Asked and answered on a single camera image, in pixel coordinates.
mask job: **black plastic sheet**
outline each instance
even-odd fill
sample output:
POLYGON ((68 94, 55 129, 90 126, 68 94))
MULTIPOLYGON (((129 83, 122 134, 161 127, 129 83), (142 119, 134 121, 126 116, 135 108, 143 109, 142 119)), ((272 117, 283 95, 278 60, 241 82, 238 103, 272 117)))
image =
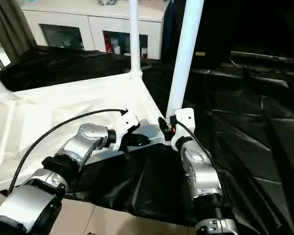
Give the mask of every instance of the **black plastic sheet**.
MULTIPOLYGON (((173 66, 146 60, 143 81, 165 114, 173 66)), ((39 47, 4 71, 18 91, 128 71, 129 57, 39 47)), ((218 165, 244 235, 294 235, 294 77, 236 68, 190 73, 184 107, 218 165)), ((193 226, 179 155, 161 144, 87 165, 67 198, 193 226)))

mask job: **gray curtain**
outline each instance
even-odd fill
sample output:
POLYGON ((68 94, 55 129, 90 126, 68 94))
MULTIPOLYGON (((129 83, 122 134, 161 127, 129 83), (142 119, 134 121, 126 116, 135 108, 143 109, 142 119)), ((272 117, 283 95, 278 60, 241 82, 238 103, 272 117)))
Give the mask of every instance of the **gray curtain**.
POLYGON ((11 62, 36 46, 25 16, 14 0, 0 0, 0 42, 11 62))

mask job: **black cable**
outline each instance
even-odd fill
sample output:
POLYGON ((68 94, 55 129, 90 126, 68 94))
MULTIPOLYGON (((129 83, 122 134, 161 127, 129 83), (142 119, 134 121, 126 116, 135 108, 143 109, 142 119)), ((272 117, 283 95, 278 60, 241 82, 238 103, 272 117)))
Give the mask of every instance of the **black cable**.
POLYGON ((204 153, 207 155, 207 157, 211 161, 211 164, 214 165, 214 162, 213 162, 213 159, 210 156, 210 153, 207 151, 207 149, 205 149, 205 147, 197 139, 197 137, 195 136, 195 134, 193 132, 191 132, 190 129, 188 129, 183 123, 179 122, 178 120, 176 120, 176 124, 179 124, 181 127, 183 127, 192 136, 192 138, 196 141, 196 143, 202 148, 202 150, 204 151, 204 153))
MULTIPOLYGON (((217 176, 219 178, 219 182, 220 182, 220 185, 221 185, 221 188, 224 188, 224 184, 223 184, 223 181, 221 179, 221 176, 220 176, 220 173, 218 171, 218 168, 217 168, 217 165, 215 164, 214 160, 212 159, 210 153, 208 152, 207 149, 205 149, 205 147, 201 144, 201 142, 197 139, 197 137, 195 136, 195 134, 193 132, 191 132, 191 130, 189 128, 187 128, 183 123, 179 122, 178 120, 175 120, 175 123, 176 124, 179 124, 181 127, 183 127, 191 136, 192 138, 196 141, 196 143, 202 148, 202 150, 204 151, 204 153, 207 155, 207 157, 209 158, 210 162, 211 162, 211 165, 212 167, 216 170, 216 173, 217 173, 217 176)), ((226 198, 226 200, 228 201, 228 198, 227 198, 227 195, 226 193, 224 192, 223 190, 223 193, 224 193, 224 196, 226 198)))
POLYGON ((68 119, 58 125, 56 125, 55 127, 53 127, 52 129, 48 130, 46 133, 44 133, 38 140, 36 140, 32 146, 26 151, 26 153, 24 154, 24 156, 22 157, 19 165, 18 165, 18 168, 16 169, 15 171, 15 174, 13 176, 13 179, 11 181, 11 184, 10 184, 10 187, 9 187, 9 190, 8 190, 8 193, 7 193, 7 196, 12 192, 14 186, 15 186, 15 183, 16 183, 16 180, 20 174, 20 171, 22 169, 22 166, 25 162, 25 160, 27 159, 27 157, 29 156, 29 154, 31 153, 31 151, 33 150, 33 148, 40 142, 42 141, 47 135, 49 135, 51 132, 55 131, 56 129, 58 129, 59 127, 71 122, 71 121, 74 121, 74 120, 77 120, 77 119, 80 119, 80 118, 83 118, 83 117, 86 117, 86 116, 89 116, 89 115, 92 115, 92 114, 98 114, 98 113, 104 113, 104 112, 120 112, 121 115, 124 115, 127 111, 126 110, 122 110, 122 109, 103 109, 103 110, 97 110, 97 111, 92 111, 92 112, 89 112, 89 113, 86 113, 86 114, 81 114, 81 115, 78 115, 76 117, 73 117, 71 119, 68 119))

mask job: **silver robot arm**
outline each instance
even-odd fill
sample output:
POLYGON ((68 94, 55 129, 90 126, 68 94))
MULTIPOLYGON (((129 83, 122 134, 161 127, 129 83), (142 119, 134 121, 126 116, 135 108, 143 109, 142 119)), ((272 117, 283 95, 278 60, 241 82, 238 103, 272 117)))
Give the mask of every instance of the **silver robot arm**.
POLYGON ((61 200, 69 184, 85 166, 94 150, 113 145, 117 151, 122 137, 139 125, 137 117, 127 112, 115 123, 114 130, 91 123, 79 127, 53 156, 43 160, 21 186, 15 188, 0 207, 0 235, 49 234, 60 213, 61 200))
POLYGON ((191 135, 177 121, 191 132, 195 130, 194 111, 191 108, 175 111, 171 117, 175 127, 171 146, 179 151, 183 169, 188 177, 191 197, 197 217, 197 235, 238 235, 234 216, 221 189, 217 170, 209 157, 191 135))

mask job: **white cabinet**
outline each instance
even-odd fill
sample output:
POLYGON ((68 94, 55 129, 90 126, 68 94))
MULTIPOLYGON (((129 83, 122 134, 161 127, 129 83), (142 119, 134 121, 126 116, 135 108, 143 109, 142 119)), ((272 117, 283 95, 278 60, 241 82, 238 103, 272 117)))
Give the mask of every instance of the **white cabinet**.
POLYGON ((69 47, 65 37, 71 35, 77 37, 75 41, 81 49, 95 49, 87 16, 43 11, 24 11, 24 14, 38 45, 69 47))
MULTIPOLYGON (((139 33, 147 57, 160 59, 165 11, 169 2, 140 0, 139 33)), ((101 6, 98 0, 35 0, 22 7, 38 45, 106 51, 106 39, 130 32, 127 0, 101 6)), ((121 53, 126 52, 124 45, 121 53)))

